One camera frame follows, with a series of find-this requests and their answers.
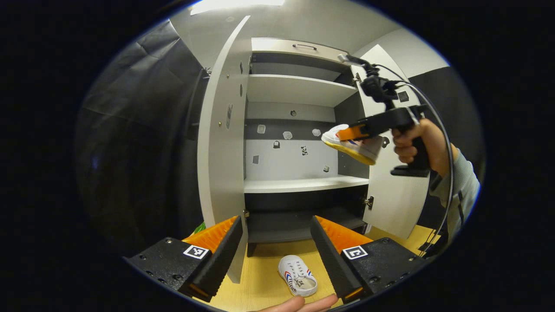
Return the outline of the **white shoe cabinet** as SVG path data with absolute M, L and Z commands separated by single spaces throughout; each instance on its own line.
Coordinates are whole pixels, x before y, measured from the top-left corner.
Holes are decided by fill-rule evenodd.
M 300 55 L 252 52 L 249 75 L 291 75 L 357 87 L 349 65 Z M 321 141 L 323 133 L 363 116 L 359 92 L 334 108 L 254 102 L 245 113 L 245 180 L 315 179 L 344 175 L 368 178 L 368 168 Z M 247 256 L 258 244 L 310 238 L 314 215 L 365 233 L 367 185 L 299 193 L 245 194 Z

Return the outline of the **ceiling light panel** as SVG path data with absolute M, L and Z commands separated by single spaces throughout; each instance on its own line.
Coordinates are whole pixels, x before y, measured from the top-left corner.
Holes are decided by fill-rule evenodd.
M 285 0 L 201 0 L 191 6 L 188 10 L 191 16 L 214 10 L 242 8 L 250 6 L 282 6 Z

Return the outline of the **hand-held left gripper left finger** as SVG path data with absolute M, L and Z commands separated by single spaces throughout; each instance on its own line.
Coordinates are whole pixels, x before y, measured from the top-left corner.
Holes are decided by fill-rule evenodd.
M 210 302 L 232 264 L 242 235 L 242 218 L 234 216 L 182 240 L 165 237 L 126 261 L 163 286 Z

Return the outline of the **white striped canvas shoe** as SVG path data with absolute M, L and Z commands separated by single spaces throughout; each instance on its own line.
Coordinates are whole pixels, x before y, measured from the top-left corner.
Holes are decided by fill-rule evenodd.
M 309 297 L 317 292 L 317 280 L 301 257 L 282 257 L 278 271 L 293 296 Z
M 321 140 L 329 147 L 349 155 L 351 158 L 366 164 L 375 165 L 383 144 L 382 136 L 365 138 L 364 140 L 341 141 L 338 132 L 349 128 L 348 124 L 340 124 L 323 133 Z

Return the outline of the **white cabinet door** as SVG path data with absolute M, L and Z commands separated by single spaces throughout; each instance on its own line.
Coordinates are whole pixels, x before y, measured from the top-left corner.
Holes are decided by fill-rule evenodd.
M 197 140 L 199 199 L 210 228 L 243 216 L 245 106 L 252 46 L 245 16 L 221 49 L 201 108 Z
M 384 65 L 399 74 L 402 79 L 408 80 L 399 65 L 380 44 L 376 44 L 359 58 L 367 60 L 373 65 Z M 404 97 L 408 96 L 408 100 L 394 100 L 395 107 L 420 105 L 416 93 L 409 86 L 398 85 L 400 87 L 396 92 L 401 92 Z M 359 82 L 357 82 L 357 87 L 364 113 L 363 117 L 357 117 L 354 119 L 355 121 L 385 111 L 384 104 L 376 103 L 371 97 L 365 95 Z M 391 175 L 390 171 L 394 167 L 402 166 L 402 162 L 394 151 L 395 145 L 391 130 L 382 133 L 381 136 L 383 143 L 388 142 L 388 144 L 380 149 L 376 164 L 369 167 L 367 195 L 369 198 L 373 198 L 373 204 L 372 208 L 365 212 L 363 220 L 372 227 L 406 239 L 417 224 L 428 195 L 429 175 L 426 177 Z

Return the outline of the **white cabinet drawer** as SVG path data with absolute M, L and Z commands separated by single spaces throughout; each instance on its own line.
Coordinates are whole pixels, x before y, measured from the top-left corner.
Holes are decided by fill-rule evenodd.
M 307 44 L 317 47 L 317 51 L 307 48 L 294 48 L 293 44 Z M 251 39 L 251 47 L 253 52 L 264 53 L 281 53 L 286 55 L 300 55 L 313 57 L 315 59 L 327 60 L 339 63 L 338 55 L 348 55 L 349 52 L 343 51 L 339 48 L 328 47 L 323 44 L 316 44 L 312 42 L 295 41 L 282 38 L 262 38 L 253 37 Z

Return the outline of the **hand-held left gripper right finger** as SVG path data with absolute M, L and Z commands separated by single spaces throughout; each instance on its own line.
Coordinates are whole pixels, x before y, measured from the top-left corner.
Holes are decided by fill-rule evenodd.
M 426 261 L 389 237 L 372 240 L 314 215 L 310 233 L 337 296 L 348 304 L 400 284 Z

